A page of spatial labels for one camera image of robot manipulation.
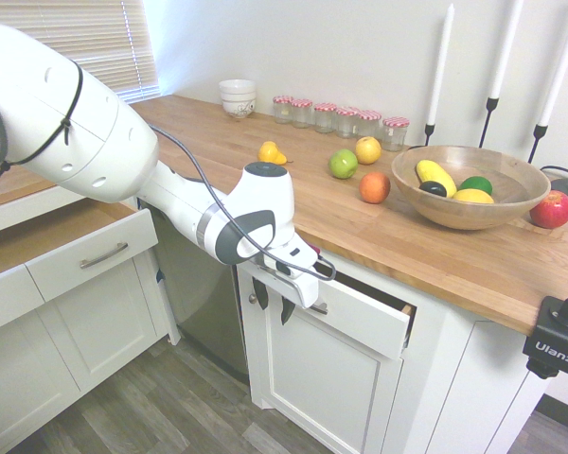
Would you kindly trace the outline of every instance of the black clamp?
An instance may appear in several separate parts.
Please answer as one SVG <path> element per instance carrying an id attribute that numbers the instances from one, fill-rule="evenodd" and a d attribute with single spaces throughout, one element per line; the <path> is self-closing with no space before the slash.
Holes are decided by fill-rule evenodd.
<path id="1" fill-rule="evenodd" d="M 524 353 L 530 357 L 526 367 L 540 378 L 559 371 L 568 374 L 568 299 L 546 296 L 542 300 L 537 325 L 526 339 Z"/>
<path id="2" fill-rule="evenodd" d="M 267 287 L 261 281 L 253 277 L 253 290 L 255 291 L 258 305 L 261 306 L 261 309 L 265 310 L 269 305 Z M 292 301 L 282 297 L 282 315 L 280 317 L 282 325 L 284 325 L 291 318 L 291 315 L 293 315 L 294 306 L 295 304 Z"/>

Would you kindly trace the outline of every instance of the stainless steel dishwasher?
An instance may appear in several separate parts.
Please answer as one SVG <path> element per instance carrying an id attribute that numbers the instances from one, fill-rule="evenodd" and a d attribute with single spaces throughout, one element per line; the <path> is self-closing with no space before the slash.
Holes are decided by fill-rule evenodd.
<path id="1" fill-rule="evenodd" d="M 234 267 L 219 263 L 179 234 L 161 211 L 142 206 L 151 211 L 158 235 L 155 252 L 181 331 L 206 357 L 248 383 Z"/>

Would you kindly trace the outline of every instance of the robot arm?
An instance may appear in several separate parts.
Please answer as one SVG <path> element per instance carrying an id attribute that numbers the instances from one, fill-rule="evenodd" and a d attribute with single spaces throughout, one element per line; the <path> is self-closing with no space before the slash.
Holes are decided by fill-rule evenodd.
<path id="1" fill-rule="evenodd" d="M 20 164 L 97 201 L 136 196 L 162 210 L 182 235 L 222 263 L 250 259 L 245 266 L 263 281 L 267 273 L 270 287 L 287 299 L 303 307 L 316 301 L 317 279 L 283 264 L 311 269 L 318 258 L 294 231 L 292 180 L 283 167 L 251 164 L 229 195 L 211 194 L 204 183 L 185 179 L 158 160 L 151 127 L 116 94 L 7 26 L 0 26 L 2 125 L 0 162 Z M 269 252 L 260 253 L 257 246 Z"/>

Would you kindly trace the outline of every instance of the wooden bowl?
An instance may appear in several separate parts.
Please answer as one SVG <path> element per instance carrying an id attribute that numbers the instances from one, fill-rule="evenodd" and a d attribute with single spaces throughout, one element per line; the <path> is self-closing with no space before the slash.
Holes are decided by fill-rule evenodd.
<path id="1" fill-rule="evenodd" d="M 440 164 L 458 187 L 474 175 L 492 183 L 495 203 L 456 201 L 418 189 L 416 166 L 421 159 Z M 511 156 L 483 148 L 419 147 L 394 159 L 394 181 L 421 215 L 459 230 L 481 230 L 515 219 L 535 207 L 551 189 L 547 177 L 536 167 Z"/>

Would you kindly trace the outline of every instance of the green apple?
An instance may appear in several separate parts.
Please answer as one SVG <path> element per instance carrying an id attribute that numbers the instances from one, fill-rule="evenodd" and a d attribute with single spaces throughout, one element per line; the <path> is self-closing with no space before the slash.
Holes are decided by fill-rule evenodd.
<path id="1" fill-rule="evenodd" d="M 356 173 L 358 158 L 351 150 L 343 148 L 330 157 L 328 167 L 334 177 L 346 180 Z"/>

